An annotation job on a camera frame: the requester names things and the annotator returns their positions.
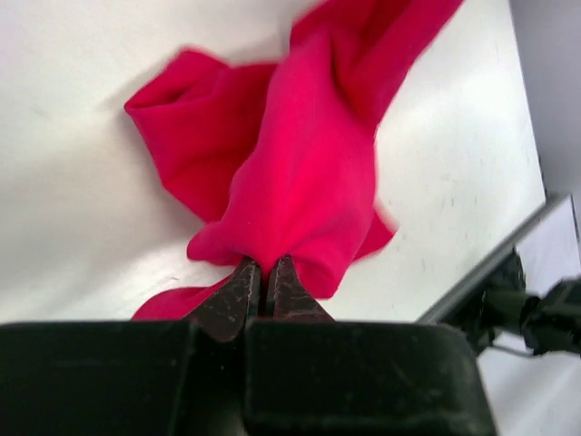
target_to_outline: white surface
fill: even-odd
[[[517,244],[527,289],[546,294],[562,279],[581,274],[571,202],[555,209]],[[503,344],[522,348],[515,337]],[[500,435],[578,436],[581,362],[578,356],[548,354],[532,360],[496,350],[478,359]]]
[[[162,192],[123,102],[180,45],[275,55],[309,0],[0,4],[0,320],[123,318],[227,270],[188,263],[198,220]],[[467,0],[378,134],[400,231],[325,307],[414,320],[544,200],[507,0]]]

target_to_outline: crumpled cloth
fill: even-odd
[[[164,187],[206,222],[188,257],[249,256],[266,276],[290,254],[306,289],[331,297],[394,234],[375,204],[375,131],[460,3],[329,0],[296,22],[277,64],[187,49],[138,91],[125,110]],[[181,318],[222,283],[158,294],[134,319]]]

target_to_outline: red cloth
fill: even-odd
[[[207,225],[190,259],[265,273],[291,254],[331,297],[393,230],[374,209],[374,135],[409,68],[461,0],[329,0],[292,28],[278,64],[184,50],[127,104],[163,185]],[[179,318],[216,289],[153,297],[134,318]]]

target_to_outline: gray wall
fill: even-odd
[[[547,190],[581,216],[581,0],[511,0]]]

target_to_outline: white table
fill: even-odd
[[[4,0],[0,320],[124,318],[229,269],[190,263],[200,222],[162,191],[123,102],[181,45],[281,52],[310,0]],[[324,306],[415,320],[543,201],[508,0],[468,0],[378,134],[379,197],[400,223]]]

